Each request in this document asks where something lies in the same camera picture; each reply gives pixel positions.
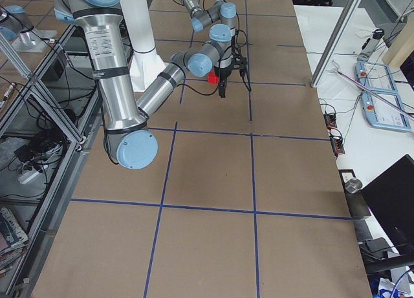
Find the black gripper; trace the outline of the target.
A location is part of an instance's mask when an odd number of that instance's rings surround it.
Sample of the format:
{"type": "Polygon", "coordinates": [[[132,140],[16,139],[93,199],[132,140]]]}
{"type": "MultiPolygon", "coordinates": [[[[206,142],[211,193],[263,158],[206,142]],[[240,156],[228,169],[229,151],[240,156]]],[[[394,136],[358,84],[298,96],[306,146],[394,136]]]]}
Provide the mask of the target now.
{"type": "Polygon", "coordinates": [[[221,98],[226,97],[227,77],[229,77],[234,69],[234,65],[231,63],[227,67],[214,66],[214,73],[220,79],[218,84],[219,96],[221,98]]]}

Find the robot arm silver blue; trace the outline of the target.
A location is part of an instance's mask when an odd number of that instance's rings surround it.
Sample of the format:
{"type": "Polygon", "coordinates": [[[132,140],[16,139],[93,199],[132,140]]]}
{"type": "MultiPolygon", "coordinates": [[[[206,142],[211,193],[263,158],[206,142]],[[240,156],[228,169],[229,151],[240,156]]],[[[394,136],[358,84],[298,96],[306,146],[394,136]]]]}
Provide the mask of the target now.
{"type": "Polygon", "coordinates": [[[190,22],[194,32],[201,32],[220,21],[230,29],[232,36],[235,34],[237,9],[234,3],[216,0],[210,8],[204,9],[197,0],[179,1],[190,15],[190,22]]]}
{"type": "Polygon", "coordinates": [[[196,32],[209,31],[198,51],[178,52],[164,63],[157,54],[147,0],[54,0],[56,17],[85,35],[105,113],[105,149],[128,169],[148,166],[158,142],[147,121],[187,74],[203,77],[232,62],[237,10],[218,0],[205,10],[179,0],[196,32]]]}

